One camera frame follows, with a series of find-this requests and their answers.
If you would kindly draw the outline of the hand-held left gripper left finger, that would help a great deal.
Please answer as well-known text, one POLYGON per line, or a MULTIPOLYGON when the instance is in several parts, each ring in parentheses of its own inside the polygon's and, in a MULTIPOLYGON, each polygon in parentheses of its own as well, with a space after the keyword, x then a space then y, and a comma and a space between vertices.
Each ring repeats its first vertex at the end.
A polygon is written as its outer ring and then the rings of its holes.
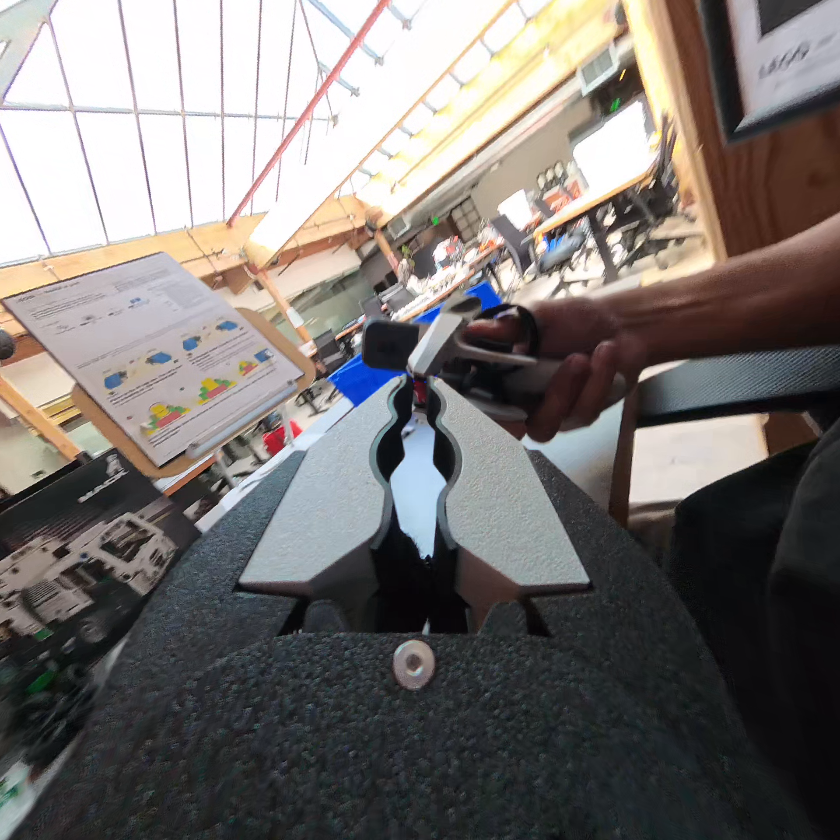
POLYGON ((412 381, 397 376, 307 449, 238 579, 242 591, 331 601, 351 629, 372 629, 374 551, 391 527, 390 478, 412 409, 412 381))

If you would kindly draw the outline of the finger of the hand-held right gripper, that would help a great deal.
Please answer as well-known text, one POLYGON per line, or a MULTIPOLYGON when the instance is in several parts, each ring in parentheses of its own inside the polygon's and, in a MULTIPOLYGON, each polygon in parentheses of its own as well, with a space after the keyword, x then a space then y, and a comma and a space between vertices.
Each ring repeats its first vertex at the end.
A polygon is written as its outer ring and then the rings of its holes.
POLYGON ((436 319, 419 335, 414 350, 409 354, 406 371, 412 377, 429 377, 440 374, 445 365, 459 351, 459 338, 469 318, 463 312, 441 311, 436 319))

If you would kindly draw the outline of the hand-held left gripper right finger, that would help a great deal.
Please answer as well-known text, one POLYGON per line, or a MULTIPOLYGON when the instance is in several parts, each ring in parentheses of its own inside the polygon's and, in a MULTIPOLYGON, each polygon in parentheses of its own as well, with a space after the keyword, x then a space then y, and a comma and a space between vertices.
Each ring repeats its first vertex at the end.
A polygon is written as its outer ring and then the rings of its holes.
POLYGON ((578 594, 592 582, 522 444, 438 379, 427 382, 444 581, 473 633, 497 604, 578 594))

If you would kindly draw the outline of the person's right forearm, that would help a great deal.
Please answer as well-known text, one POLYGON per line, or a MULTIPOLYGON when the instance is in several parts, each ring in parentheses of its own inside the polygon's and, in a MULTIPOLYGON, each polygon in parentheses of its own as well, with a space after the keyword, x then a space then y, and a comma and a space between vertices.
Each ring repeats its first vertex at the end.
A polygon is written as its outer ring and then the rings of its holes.
POLYGON ((839 216, 778 244, 616 295, 608 340, 636 377, 668 362, 839 344, 839 216))

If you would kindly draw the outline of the black lego set box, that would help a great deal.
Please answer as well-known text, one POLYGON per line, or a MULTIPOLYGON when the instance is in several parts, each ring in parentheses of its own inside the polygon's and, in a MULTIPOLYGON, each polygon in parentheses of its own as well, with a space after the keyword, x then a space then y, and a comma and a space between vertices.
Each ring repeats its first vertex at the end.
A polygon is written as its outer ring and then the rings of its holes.
POLYGON ((2 510, 2 662, 87 662, 131 628, 200 536, 116 449, 2 510))

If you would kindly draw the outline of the person's right hand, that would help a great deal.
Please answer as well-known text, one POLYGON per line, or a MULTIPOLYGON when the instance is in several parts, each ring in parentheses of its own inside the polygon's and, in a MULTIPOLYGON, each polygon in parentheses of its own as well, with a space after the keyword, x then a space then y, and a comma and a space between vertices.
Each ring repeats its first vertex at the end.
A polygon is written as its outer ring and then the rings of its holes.
POLYGON ((635 384, 646 350, 604 301, 548 301, 533 305, 530 313, 506 311, 476 320, 464 335, 472 344, 510 345, 513 353, 560 362, 541 396, 524 403, 524 420, 499 422, 517 439, 547 443, 558 433, 591 426, 611 404, 616 375, 626 386, 635 384))

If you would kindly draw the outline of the blue plastic bin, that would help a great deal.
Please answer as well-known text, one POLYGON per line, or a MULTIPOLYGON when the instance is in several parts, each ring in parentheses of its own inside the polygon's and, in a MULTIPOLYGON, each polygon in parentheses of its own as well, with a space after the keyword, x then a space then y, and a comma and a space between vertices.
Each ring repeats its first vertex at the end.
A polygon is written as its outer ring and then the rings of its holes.
MULTIPOLYGON (((445 308, 445 304, 459 297, 478 299, 483 310, 493 308, 502 303, 501 297, 497 294, 490 282, 483 280, 466 292, 458 291, 449 296, 443 303, 416 317, 413 323, 426 326, 430 325, 445 308)), ((371 368, 363 362, 360 355, 357 355, 351 361, 342 365, 336 372, 329 374, 327 380, 340 394, 348 398, 353 406, 358 406, 385 383, 402 373, 404 371, 371 368)))

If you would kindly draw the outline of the printed instruction sheet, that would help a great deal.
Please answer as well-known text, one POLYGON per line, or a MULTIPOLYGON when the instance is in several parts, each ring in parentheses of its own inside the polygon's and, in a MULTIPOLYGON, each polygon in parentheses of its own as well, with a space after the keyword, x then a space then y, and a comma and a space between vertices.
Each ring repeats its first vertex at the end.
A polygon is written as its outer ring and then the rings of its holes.
POLYGON ((157 466, 300 374, 166 253, 3 305, 157 466))

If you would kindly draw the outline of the person's dark clothing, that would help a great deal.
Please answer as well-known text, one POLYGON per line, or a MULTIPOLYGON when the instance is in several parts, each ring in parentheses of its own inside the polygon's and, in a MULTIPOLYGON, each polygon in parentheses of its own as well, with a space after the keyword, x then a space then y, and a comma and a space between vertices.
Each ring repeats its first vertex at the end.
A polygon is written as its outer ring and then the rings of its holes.
POLYGON ((750 738, 838 838, 839 423, 682 500, 667 573, 750 738))

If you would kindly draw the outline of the black white printed sign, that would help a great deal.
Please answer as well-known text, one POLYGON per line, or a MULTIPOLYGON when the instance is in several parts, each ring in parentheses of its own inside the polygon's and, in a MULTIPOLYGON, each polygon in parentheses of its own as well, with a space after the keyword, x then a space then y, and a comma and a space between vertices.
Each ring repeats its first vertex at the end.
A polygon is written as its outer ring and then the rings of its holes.
POLYGON ((839 103, 838 1, 699 1, 727 143, 839 103))

